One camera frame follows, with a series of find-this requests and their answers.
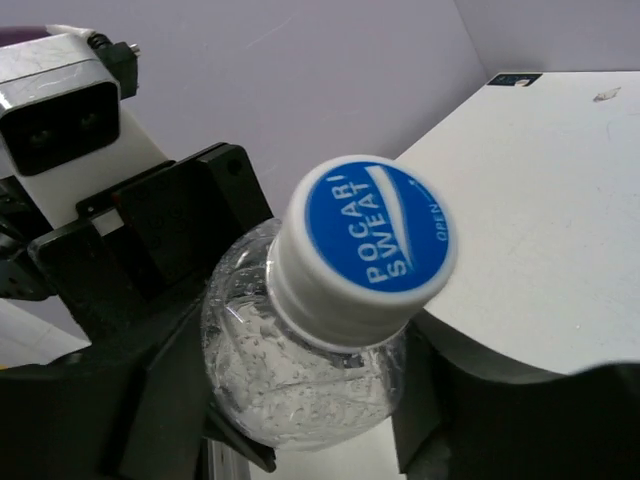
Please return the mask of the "clear bottle light blue label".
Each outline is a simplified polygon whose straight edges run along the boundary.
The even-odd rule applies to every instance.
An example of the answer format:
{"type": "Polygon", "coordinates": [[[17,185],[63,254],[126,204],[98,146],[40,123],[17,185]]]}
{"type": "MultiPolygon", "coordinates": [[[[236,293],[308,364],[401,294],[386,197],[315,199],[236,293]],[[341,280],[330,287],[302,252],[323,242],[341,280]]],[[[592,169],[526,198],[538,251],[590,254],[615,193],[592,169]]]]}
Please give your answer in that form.
{"type": "Polygon", "coordinates": [[[349,155],[296,187],[282,218],[218,261],[201,316],[214,402],[249,439],[324,449],[385,421],[409,322],[446,285],[457,238],[415,169],[349,155]]]}

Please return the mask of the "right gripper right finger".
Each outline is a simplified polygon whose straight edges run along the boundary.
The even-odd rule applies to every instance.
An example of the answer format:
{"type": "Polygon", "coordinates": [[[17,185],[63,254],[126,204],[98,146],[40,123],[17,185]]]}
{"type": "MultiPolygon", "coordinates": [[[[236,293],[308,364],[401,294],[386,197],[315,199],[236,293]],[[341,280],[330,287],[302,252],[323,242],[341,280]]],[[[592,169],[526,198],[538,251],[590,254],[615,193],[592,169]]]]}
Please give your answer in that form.
{"type": "Polygon", "coordinates": [[[524,384],[460,369],[407,331],[405,393],[392,417],[408,479],[636,479],[639,367],[598,366],[524,384]]]}

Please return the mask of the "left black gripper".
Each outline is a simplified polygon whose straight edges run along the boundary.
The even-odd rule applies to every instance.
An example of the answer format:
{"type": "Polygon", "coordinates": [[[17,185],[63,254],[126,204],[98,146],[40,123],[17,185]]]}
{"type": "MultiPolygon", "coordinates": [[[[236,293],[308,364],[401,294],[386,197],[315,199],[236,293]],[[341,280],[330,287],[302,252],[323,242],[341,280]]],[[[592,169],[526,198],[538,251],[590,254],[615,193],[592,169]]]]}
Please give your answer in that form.
{"type": "MultiPolygon", "coordinates": [[[[221,256],[271,217],[246,151],[226,143],[155,167],[79,202],[76,210],[76,221],[50,232],[17,178],[1,179],[2,299],[44,301],[55,295],[50,282],[70,311],[83,301],[131,306],[177,296],[201,300],[202,312],[206,286],[221,256]]],[[[91,338],[104,331],[79,325],[90,346],[91,338]]],[[[273,471],[274,451],[248,439],[221,415],[203,354],[202,362],[209,399],[200,451],[204,441],[218,440],[273,471]]]]}

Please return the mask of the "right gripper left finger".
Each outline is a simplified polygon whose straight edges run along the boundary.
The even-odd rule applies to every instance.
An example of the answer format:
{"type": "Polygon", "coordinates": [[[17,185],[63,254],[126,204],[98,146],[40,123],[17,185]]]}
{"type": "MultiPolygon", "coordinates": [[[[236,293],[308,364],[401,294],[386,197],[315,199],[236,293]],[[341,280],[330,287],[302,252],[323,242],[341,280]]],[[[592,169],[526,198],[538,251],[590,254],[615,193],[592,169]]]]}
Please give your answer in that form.
{"type": "Polygon", "coordinates": [[[1,374],[4,479],[192,479],[209,387],[199,299],[72,307],[92,344],[1,374]]]}

